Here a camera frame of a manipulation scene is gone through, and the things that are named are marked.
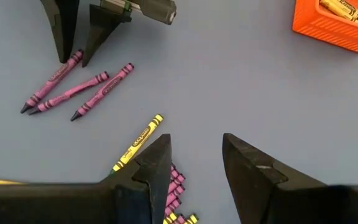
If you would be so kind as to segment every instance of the blue-gray surface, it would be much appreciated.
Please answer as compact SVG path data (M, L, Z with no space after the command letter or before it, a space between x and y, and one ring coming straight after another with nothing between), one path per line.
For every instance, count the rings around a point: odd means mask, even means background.
M88 4L75 48L88 34ZM171 133L173 160L187 177L180 211L201 223L239 223L221 155L226 132L323 182L358 184L358 55L293 33L293 5L178 0L172 26L134 14L50 94L134 63L108 98L71 123L97 88L38 116L19 113L60 64L41 3L0 0L0 178L101 180L161 113L148 143Z

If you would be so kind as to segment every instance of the pile of crayons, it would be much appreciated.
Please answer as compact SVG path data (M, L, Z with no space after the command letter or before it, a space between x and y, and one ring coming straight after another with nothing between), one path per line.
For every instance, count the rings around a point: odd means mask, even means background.
M163 224L195 224L199 220L195 213L188 218L184 217L182 214L174 214L175 210L181 205L179 196L186 190L183 186L185 179L185 176L179 173L172 163L171 183L168 187L168 197L167 203L165 204L165 219Z
M78 108L78 110L71 117L71 121L74 121L84 116L89 110L98 104L135 68L133 64L128 63L113 78L110 78L107 72L102 72L99 75L96 75L95 77L92 77L91 79L65 91L61 95L40 103L40 101L69 74L69 72L82 60L82 58L83 51L80 49L73 56L71 56L67 63L62 65L59 70L57 70L57 72L55 72L55 74L53 74L52 77L50 77L49 80L46 81L45 84L30 97L30 99L26 101L20 113L24 113L29 110L28 114L32 115L47 111L87 89L107 81L107 83L100 88L91 99Z
M160 114L156 114L154 118L150 121L147 127L142 131L142 133L136 138L134 143L128 148L124 155L118 160L117 163L112 167L110 174L119 171L123 168L135 155L136 152L143 146L143 144L148 140L150 135L157 129L157 127L163 121L163 117ZM198 222L198 217L196 214L190 215L188 218L185 218L183 215L174 214L174 211L181 205L179 196L185 191L183 182L185 181L185 176L179 173L175 165L171 164L171 182L168 187L168 196L167 202L165 204L165 218L163 224L195 224ZM25 184L20 182L13 182L8 180L0 180L0 185L16 185L16 184Z
M358 9L345 0L319 0L320 5L337 16L358 23Z

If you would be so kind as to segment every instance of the purple crayon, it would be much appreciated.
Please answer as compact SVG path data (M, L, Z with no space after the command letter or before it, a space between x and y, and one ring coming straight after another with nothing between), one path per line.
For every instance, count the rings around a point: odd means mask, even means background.
M84 52L80 49L73 56L68 59L67 63L62 65L59 70L49 80L37 90L29 100L24 104L20 113L26 112L28 109L33 108L42 100L67 74L82 60Z
M171 202L168 206L165 207L165 216L168 216L169 214L173 213L175 209L177 209L181 205L181 200L179 198L175 199L173 202Z
M180 185L175 190L173 190L172 193L168 194L167 196L167 202L165 203L165 207L167 207L169 204L171 204L175 199L179 197L186 189Z
M105 84L92 99L84 103L73 115L70 121L74 121L82 116L84 116L90 109L97 105L118 83L121 82L135 67L133 64L128 63L124 68L122 68L118 74L112 78L110 81Z
M47 100L44 103L39 104L38 106L34 107L32 110L29 111L29 115L44 112L49 110L50 108L53 108L60 103L63 103L64 101L70 99L71 97L81 93L82 91L85 91L99 83L102 83L109 79L109 74L107 72L100 73L99 75L96 75L95 77L91 78L90 80L79 84L78 86L64 92L62 95L57 96L53 99Z
M185 176L183 174L179 174L177 178L175 178L168 187L168 194L173 192L179 185L181 185L185 181Z
M186 222L186 218L180 214L178 218L173 222L173 224L184 224Z
M179 176L179 172L174 169L173 171L171 171L171 181L173 181L175 178L177 178Z

